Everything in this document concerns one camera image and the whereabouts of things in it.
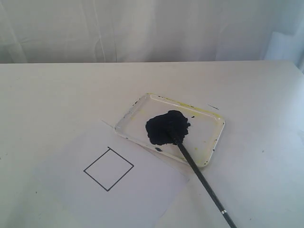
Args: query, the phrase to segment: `paintbrush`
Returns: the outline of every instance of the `paintbrush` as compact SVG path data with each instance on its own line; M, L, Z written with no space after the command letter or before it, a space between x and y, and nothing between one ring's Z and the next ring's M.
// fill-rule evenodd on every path
M197 175L198 179L200 180L200 182L205 187L206 191L208 192L208 194L212 198L213 202L218 207L219 211L222 213L226 222L230 225L231 228L236 228L236 225L232 221L232 219L229 216L229 214L227 213L227 211L224 209L223 205L221 204L221 202L219 201L219 199L215 195L214 191L212 190L212 188L208 184L208 182L205 179L205 177L203 176L203 174L200 172L199 168L195 164L194 160L191 158L191 156L188 153L188 151L186 150L186 148L183 146L182 141L179 139L178 135L176 134L176 132L175 132L175 130L174 130L174 128L171 124L169 124L166 127L166 131L167 131L167 134L170 136L170 138L173 140L174 144L176 144L178 146L180 152L184 155L185 159L187 160L187 162L189 163L189 165L193 169L194 173Z

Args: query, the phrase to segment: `white tabletop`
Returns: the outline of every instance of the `white tabletop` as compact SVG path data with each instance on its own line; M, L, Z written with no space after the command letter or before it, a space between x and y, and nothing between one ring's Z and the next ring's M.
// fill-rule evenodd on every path
M79 228L33 169L147 92L225 118L202 172L238 228L303 226L304 76L289 62L248 61L0 65L0 227ZM188 166L165 160L191 179L156 227L227 228Z

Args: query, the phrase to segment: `paint palette tray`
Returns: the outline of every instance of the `paint palette tray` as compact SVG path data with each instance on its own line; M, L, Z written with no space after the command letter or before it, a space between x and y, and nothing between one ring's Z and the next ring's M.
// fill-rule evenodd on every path
M180 111L188 119L191 125L188 127L189 133L185 136L183 145L197 166L206 166L225 125L224 119L216 113L154 94L145 94L116 124L115 132L139 145L188 164L176 145L153 145L148 138L145 128L147 121L170 110Z

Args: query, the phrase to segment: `black paint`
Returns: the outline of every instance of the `black paint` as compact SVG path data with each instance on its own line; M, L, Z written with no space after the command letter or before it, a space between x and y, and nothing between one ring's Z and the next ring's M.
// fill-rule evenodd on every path
M168 135L168 128L173 128L182 142L185 135L188 134L189 126L188 119L180 111L170 110L166 114L150 119L146 124L146 130L153 145L164 145L167 143L176 145Z

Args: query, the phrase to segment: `white curtain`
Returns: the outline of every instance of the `white curtain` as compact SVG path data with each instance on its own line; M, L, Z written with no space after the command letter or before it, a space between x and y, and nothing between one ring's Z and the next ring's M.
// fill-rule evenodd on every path
M303 9L302 0L0 0L0 63L278 58L268 47L302 21L295 2Z

